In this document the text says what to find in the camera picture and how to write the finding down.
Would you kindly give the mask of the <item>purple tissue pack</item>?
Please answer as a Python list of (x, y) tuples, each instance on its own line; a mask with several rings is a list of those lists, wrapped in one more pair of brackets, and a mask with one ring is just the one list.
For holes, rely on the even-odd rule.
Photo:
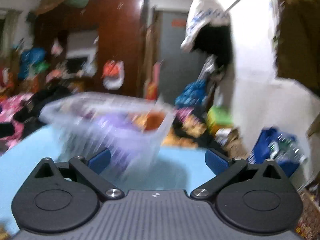
[(109, 150), (139, 150), (138, 137), (144, 128), (135, 124), (129, 114), (110, 112), (95, 117), (93, 122), (106, 135), (104, 142)]

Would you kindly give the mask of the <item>black hanging garment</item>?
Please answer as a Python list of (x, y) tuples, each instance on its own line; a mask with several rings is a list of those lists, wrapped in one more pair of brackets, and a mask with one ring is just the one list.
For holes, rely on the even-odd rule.
[(191, 50), (213, 55), (217, 68), (227, 68), (232, 60), (231, 26), (205, 25), (196, 35)]

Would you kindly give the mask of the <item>brown hanging bags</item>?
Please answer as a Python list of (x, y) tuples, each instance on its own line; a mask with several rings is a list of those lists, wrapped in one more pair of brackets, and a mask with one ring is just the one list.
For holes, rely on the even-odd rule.
[(277, 76), (319, 92), (319, 0), (277, 0)]

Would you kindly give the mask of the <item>yellow patterned cloth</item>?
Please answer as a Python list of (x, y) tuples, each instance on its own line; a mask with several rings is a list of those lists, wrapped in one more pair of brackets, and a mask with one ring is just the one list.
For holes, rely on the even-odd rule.
[(182, 148), (209, 148), (215, 144), (208, 131), (203, 112), (195, 107), (175, 109), (175, 119), (162, 146)]

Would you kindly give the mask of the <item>blue plastic bag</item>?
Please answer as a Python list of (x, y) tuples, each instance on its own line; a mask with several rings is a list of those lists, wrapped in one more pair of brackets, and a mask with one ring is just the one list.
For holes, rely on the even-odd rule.
[(175, 106), (201, 106), (207, 96), (206, 88), (207, 83), (205, 80), (188, 84), (175, 99)]

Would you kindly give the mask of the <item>dark red wooden wardrobe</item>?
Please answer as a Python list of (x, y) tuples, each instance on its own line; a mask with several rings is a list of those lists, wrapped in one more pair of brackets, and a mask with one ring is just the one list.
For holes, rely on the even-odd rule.
[(97, 72), (92, 77), (77, 78), (85, 91), (106, 92), (103, 66), (109, 60), (123, 61), (125, 78), (117, 94), (141, 97), (145, 81), (144, 55), (147, 0), (90, 0), (83, 9), (58, 5), (37, 16), (34, 23), (34, 46), (43, 48), (46, 60), (54, 67), (66, 57), (65, 52), (50, 54), (54, 40), (63, 48), (70, 33), (95, 30), (98, 33)]

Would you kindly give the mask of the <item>green yellow box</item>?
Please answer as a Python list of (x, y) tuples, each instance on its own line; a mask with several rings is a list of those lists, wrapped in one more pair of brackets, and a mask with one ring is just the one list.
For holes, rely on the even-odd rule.
[(222, 128), (232, 128), (233, 120), (231, 115), (224, 108), (212, 106), (206, 116), (206, 125), (210, 134)]

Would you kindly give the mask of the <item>blue white shopping bag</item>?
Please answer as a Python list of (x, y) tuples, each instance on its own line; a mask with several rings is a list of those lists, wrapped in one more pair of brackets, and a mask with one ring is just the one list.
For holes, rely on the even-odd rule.
[(261, 131), (247, 162), (261, 164), (267, 159), (277, 162), (287, 177), (290, 177), (307, 157), (295, 135), (271, 127)]

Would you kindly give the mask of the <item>grey door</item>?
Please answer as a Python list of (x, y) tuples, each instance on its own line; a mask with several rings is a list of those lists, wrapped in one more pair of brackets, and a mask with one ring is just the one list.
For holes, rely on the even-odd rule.
[(158, 61), (161, 64), (159, 94), (164, 102), (174, 104), (185, 87), (196, 81), (206, 56), (194, 51), (183, 52), (186, 12), (160, 11), (160, 38)]

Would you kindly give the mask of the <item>white plastic basket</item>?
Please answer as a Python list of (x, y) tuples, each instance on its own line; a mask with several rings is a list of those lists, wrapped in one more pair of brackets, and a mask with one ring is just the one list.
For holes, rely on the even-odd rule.
[(91, 159), (108, 150), (116, 176), (146, 174), (175, 119), (174, 108), (162, 101), (107, 93), (84, 92), (46, 104), (39, 120), (60, 130), (60, 159)]

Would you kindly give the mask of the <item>white hanging tote bag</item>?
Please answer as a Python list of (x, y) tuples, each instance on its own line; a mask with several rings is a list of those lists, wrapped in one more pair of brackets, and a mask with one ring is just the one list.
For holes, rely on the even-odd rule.
[(230, 15), (216, 0), (193, 0), (185, 28), (185, 39), (181, 44), (184, 52), (191, 52), (195, 38), (205, 25), (211, 27), (228, 26)]

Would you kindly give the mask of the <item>orange white hanging bag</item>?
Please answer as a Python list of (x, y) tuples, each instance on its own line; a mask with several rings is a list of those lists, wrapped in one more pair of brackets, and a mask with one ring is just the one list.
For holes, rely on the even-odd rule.
[(123, 61), (107, 61), (103, 67), (103, 86), (108, 90), (118, 90), (124, 83)]

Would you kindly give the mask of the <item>black clothing on bed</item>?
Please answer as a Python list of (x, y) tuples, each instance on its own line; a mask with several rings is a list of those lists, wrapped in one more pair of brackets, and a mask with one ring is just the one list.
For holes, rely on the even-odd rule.
[(30, 118), (38, 118), (46, 104), (71, 94), (71, 91), (63, 85), (50, 85), (24, 101), (22, 108), (14, 114), (13, 119), (17, 122), (25, 122)]

